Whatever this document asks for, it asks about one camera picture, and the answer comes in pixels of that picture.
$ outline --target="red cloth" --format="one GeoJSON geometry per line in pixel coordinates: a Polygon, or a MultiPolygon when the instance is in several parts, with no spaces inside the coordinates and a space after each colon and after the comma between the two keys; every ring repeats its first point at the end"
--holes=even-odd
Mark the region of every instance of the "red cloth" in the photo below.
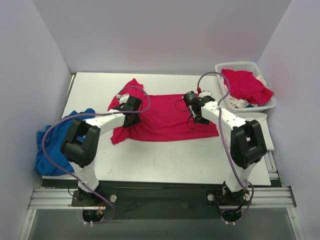
{"type": "MultiPolygon", "coordinates": [[[[125,86],[144,87],[136,79],[129,81],[125,86]]],[[[129,88],[121,92],[121,94],[130,94],[141,99],[143,109],[148,106],[148,98],[139,89],[129,88]]],[[[180,112],[175,107],[176,100],[181,100],[182,96],[182,94],[150,95],[150,108],[139,115],[141,123],[128,128],[115,128],[111,137],[112,143],[117,144],[127,138],[146,142],[168,142],[219,136],[216,125],[213,123],[209,125],[197,124],[194,130],[187,127],[187,119],[190,116],[189,112],[180,112]]],[[[108,110],[117,105],[119,105],[119,101],[115,97],[108,110]]],[[[182,101],[177,102],[177,107],[180,110],[187,109],[182,101]]],[[[189,121],[189,125],[191,128],[194,126],[192,119],[189,121]]]]}
{"type": "Polygon", "coordinates": [[[230,82],[230,94],[236,99],[244,99],[250,104],[262,106],[266,104],[274,94],[257,80],[251,71],[222,69],[222,74],[228,78],[230,82]]]}

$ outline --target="white laundry basket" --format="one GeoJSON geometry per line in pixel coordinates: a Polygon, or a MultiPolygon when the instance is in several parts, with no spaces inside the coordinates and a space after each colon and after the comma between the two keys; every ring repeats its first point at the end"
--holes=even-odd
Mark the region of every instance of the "white laundry basket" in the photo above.
{"type": "MultiPolygon", "coordinates": [[[[253,75],[255,77],[260,75],[261,77],[264,78],[257,64],[251,61],[234,61],[234,62],[219,63],[215,65],[216,72],[221,73],[222,69],[231,69],[234,71],[240,71],[240,70],[249,71],[249,72],[253,72],[253,75]]],[[[219,83],[222,95],[224,96],[227,93],[227,91],[225,90],[224,80],[220,75],[217,75],[217,78],[218,78],[218,83],[219,83]]],[[[263,110],[271,109],[276,106],[276,99],[274,96],[272,96],[271,99],[263,106],[257,106],[257,107],[244,107],[244,108],[232,107],[228,97],[225,98],[223,101],[225,103],[225,107],[233,113],[261,112],[263,110]]]]}

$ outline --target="purple cable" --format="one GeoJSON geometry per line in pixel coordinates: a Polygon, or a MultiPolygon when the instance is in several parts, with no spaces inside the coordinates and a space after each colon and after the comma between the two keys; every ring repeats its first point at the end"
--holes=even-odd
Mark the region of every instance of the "purple cable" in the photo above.
{"type": "Polygon", "coordinates": [[[74,119],[74,118],[77,118],[77,117],[85,117],[85,116],[109,116],[109,115],[115,115],[115,114],[140,114],[140,113],[144,113],[145,111],[147,111],[149,108],[150,108],[150,105],[151,105],[151,100],[150,100],[150,97],[149,95],[146,93],[145,90],[143,90],[142,88],[138,87],[138,86],[127,86],[127,87],[124,87],[123,89],[121,89],[119,91],[118,94],[120,94],[123,90],[125,89],[129,89],[129,88],[135,88],[135,89],[140,89],[142,92],[144,92],[144,94],[146,95],[146,97],[148,98],[148,106],[146,107],[146,109],[144,110],[141,110],[141,111],[118,111],[118,112],[107,112],[107,113],[79,113],[79,114],[76,114],[76,115],[72,115],[72,116],[67,116],[63,119],[61,119],[60,121],[58,121],[57,123],[55,123],[54,125],[52,125],[44,134],[43,136],[43,139],[42,139],[42,151],[43,151],[43,154],[44,156],[46,157],[46,159],[52,164],[54,165],[56,168],[60,169],[61,171],[65,172],[66,174],[69,174],[70,176],[74,177],[79,183],[81,183],[86,189],[88,189],[90,192],[92,192],[94,195],[96,195],[98,198],[100,198],[102,201],[104,201],[105,203],[107,203],[114,211],[114,216],[113,217],[110,217],[110,218],[107,218],[107,219],[104,219],[102,221],[99,221],[99,222],[93,222],[92,224],[104,224],[104,223],[107,223],[109,222],[110,220],[113,220],[116,218],[117,216],[117,210],[116,208],[114,207],[114,205],[108,201],[105,197],[103,197],[102,195],[100,195],[99,193],[97,193],[96,191],[94,191],[93,189],[91,189],[87,184],[85,184],[84,182],[82,182],[82,180],[77,177],[74,173],[72,172],[69,172],[68,170],[66,170],[65,168],[59,166],[58,164],[56,164],[48,155],[47,151],[46,151],[46,139],[48,137],[48,134],[56,127],[58,126],[59,124],[65,122],[65,121],[68,121],[70,119],[74,119]]]}
{"type": "MultiPolygon", "coordinates": [[[[234,222],[234,223],[238,223],[238,222],[247,214],[247,212],[248,212],[248,210],[249,210],[249,207],[250,207],[250,205],[251,205],[251,203],[252,203],[252,198],[254,197],[254,192],[255,192],[255,190],[254,190],[254,186],[253,186],[253,185],[251,184],[251,182],[249,182],[248,180],[245,180],[245,186],[244,186],[243,183],[241,182],[241,180],[240,180],[240,178],[239,178],[239,176],[238,176],[238,174],[237,174],[237,171],[236,171],[236,169],[235,169],[235,166],[234,166],[232,157],[231,157],[231,155],[230,155],[230,153],[229,153],[228,145],[227,145],[227,143],[226,143],[226,139],[225,139],[225,136],[224,136],[224,131],[223,131],[223,129],[222,129],[222,109],[221,109],[221,107],[220,107],[220,103],[221,103],[222,100],[224,100],[224,99],[228,96],[228,94],[230,93],[230,82],[229,82],[229,79],[228,79],[225,75],[223,75],[222,73],[220,73],[220,72],[217,72],[217,71],[209,71],[209,72],[206,72],[205,74],[203,74],[203,75],[199,78],[198,83],[197,83],[197,88],[199,88],[199,86],[200,86],[200,81],[202,80],[202,78],[203,78],[204,76],[208,75],[208,74],[218,74],[218,75],[222,76],[222,77],[226,80],[226,82],[227,82],[227,85],[228,85],[228,86],[227,86],[227,92],[226,92],[226,94],[225,94],[222,98],[220,98],[220,100],[219,100],[218,103],[217,103],[217,104],[218,104],[218,108],[219,108],[218,124],[219,124],[220,136],[221,136],[223,148],[224,148],[224,150],[225,150],[226,156],[227,156],[227,158],[228,158],[229,164],[230,164],[230,166],[231,166],[232,172],[233,172],[233,174],[234,174],[237,182],[239,183],[239,185],[240,185],[244,190],[248,189],[249,185],[251,186],[251,189],[252,189],[252,193],[251,193],[251,196],[250,196],[250,199],[249,199],[248,206],[246,207],[246,209],[245,209],[244,213],[242,214],[242,216],[241,216],[237,221],[234,222]]],[[[224,212],[227,212],[227,211],[229,211],[229,210],[230,210],[230,209],[225,209],[225,210],[223,210],[223,211],[221,212],[221,214],[224,213],[224,212]]]]}

